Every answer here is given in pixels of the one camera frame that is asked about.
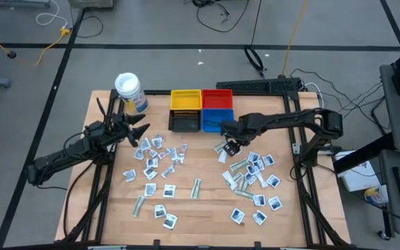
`wooden table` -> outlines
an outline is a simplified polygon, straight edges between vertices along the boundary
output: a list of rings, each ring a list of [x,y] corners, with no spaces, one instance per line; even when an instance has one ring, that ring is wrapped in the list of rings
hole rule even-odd
[[[93,91],[85,118],[85,125],[103,117],[97,107],[99,97],[105,109],[108,105],[110,91]],[[302,109],[318,107],[315,93],[300,93]],[[144,138],[154,138],[156,133],[163,134],[166,140],[163,147],[180,147],[188,144],[184,165],[177,165],[176,172],[164,179],[160,174],[166,170],[171,160],[167,156],[157,168],[158,175],[148,181],[143,174],[145,161],[133,158],[135,149],[127,140],[117,149],[112,184],[106,212],[106,220],[102,244],[153,244],[153,240],[161,240],[161,245],[210,245],[210,246],[253,246],[260,241],[264,247],[305,247],[303,221],[299,206],[299,195],[295,181],[289,177],[292,166],[292,153],[287,129],[270,130],[257,137],[243,153],[228,158],[226,164],[217,161],[218,155],[213,147],[222,138],[214,133],[173,133],[167,130],[169,117],[169,95],[148,96],[149,109],[146,117],[136,126],[150,123],[151,126]],[[284,113],[282,97],[233,97],[235,117],[252,112],[264,114]],[[308,140],[313,132],[307,129]],[[275,165],[265,168],[263,177],[270,174],[281,179],[281,184],[273,189],[261,188],[258,181],[248,188],[254,194],[264,194],[266,198],[279,196],[283,207],[272,211],[269,206],[255,207],[253,201],[234,195],[225,184],[222,173],[231,171],[229,165],[248,156],[250,151],[262,156],[272,154]],[[88,162],[73,167],[70,183],[87,166]],[[320,156],[319,164],[332,168],[331,158]],[[137,178],[126,183],[123,172],[135,169]],[[315,182],[319,195],[320,208],[331,226],[341,238],[350,242],[347,223],[345,221],[338,185],[333,173],[322,168],[314,168]],[[69,200],[67,228],[70,230],[81,218],[88,205],[88,197],[92,186],[94,167],[88,171],[75,185]],[[195,178],[201,178],[199,200],[190,198]],[[157,191],[153,197],[147,198],[139,217],[133,217],[132,211],[139,195],[144,195],[145,183],[157,183]],[[175,199],[163,198],[164,184],[176,185]],[[173,231],[163,227],[163,218],[155,219],[154,206],[165,205],[167,212],[178,216]],[[238,225],[230,218],[234,208],[245,213],[242,224]],[[262,226],[257,225],[252,214],[259,209],[267,215]],[[309,211],[312,225],[313,241],[318,242],[315,218]],[[63,215],[56,233],[56,239],[63,238]],[[97,216],[93,217],[90,239],[94,238],[94,225]]]

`chair wheel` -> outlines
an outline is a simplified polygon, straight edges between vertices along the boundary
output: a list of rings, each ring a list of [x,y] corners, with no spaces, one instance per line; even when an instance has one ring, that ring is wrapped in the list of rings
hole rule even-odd
[[[379,232],[378,232],[378,236],[379,236],[382,240],[386,240],[386,241],[389,241],[389,240],[390,240],[390,237],[387,236],[387,235],[385,234],[385,232],[383,232],[383,231],[379,231]]]

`plastic container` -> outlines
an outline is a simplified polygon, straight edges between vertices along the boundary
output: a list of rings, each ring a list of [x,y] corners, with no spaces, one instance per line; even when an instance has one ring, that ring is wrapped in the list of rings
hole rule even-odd
[[[232,90],[203,90],[203,108],[233,108]]]
[[[383,204],[388,202],[387,185],[373,187],[365,190],[364,198],[372,204]]]
[[[223,120],[234,120],[232,109],[203,109],[201,127],[208,133],[220,133]]]
[[[199,132],[200,128],[200,110],[171,110],[169,112],[169,130],[172,132]]]
[[[134,115],[144,113],[147,110],[147,98],[140,85],[140,80],[135,74],[120,74],[115,79],[115,88],[126,104],[125,113]]]
[[[201,90],[172,90],[171,110],[201,110]]]

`white container lid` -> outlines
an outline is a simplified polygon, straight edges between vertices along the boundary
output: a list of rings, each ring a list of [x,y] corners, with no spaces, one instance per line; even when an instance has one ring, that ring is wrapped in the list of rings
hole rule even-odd
[[[123,73],[115,79],[115,88],[122,97],[132,97],[140,90],[140,81],[133,73]]]

